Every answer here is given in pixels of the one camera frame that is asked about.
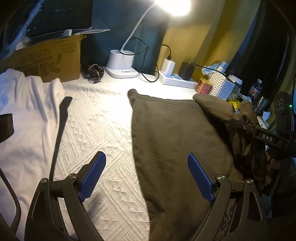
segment brown garment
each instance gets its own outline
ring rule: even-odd
[[[207,95],[194,96],[199,104],[139,95],[136,90],[128,96],[133,108],[133,156],[150,218],[149,239],[188,240],[209,202],[189,171],[187,156],[196,152],[216,174],[243,181],[234,166],[230,135],[218,120],[235,118],[232,105]]]

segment yellow curtain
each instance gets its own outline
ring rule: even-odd
[[[211,65],[228,64],[238,51],[259,8],[260,0],[192,0],[187,16],[170,20],[163,39],[172,49],[172,60],[178,73],[183,62]],[[168,56],[162,48],[158,66]],[[203,77],[196,68],[193,79]]]

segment lamp base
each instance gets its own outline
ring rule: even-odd
[[[106,67],[106,71],[108,74],[110,74],[112,77],[117,79],[123,79],[123,78],[135,78],[138,76],[138,72],[131,69],[109,69]]]

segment lamp head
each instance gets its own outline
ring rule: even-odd
[[[173,16],[186,15],[190,10],[190,0],[155,0],[164,10]]]

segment white fabric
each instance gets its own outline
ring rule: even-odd
[[[73,101],[68,108],[54,180],[77,173],[97,151],[103,151],[106,167],[92,196],[84,202],[91,220],[104,240],[148,240],[149,217],[133,159],[132,108],[127,92],[134,88],[139,94],[163,99],[192,99],[195,90],[158,81],[148,83],[142,76],[115,79],[107,73],[98,84],[79,79],[62,85]],[[73,236],[65,204],[60,204]]]
[[[24,239],[28,210],[40,179],[49,176],[59,129],[59,105],[65,91],[59,79],[43,83],[9,69],[0,75],[0,115],[12,113],[14,134],[0,144],[0,167],[22,210],[17,230]],[[0,212],[10,226],[15,204],[0,178]]]

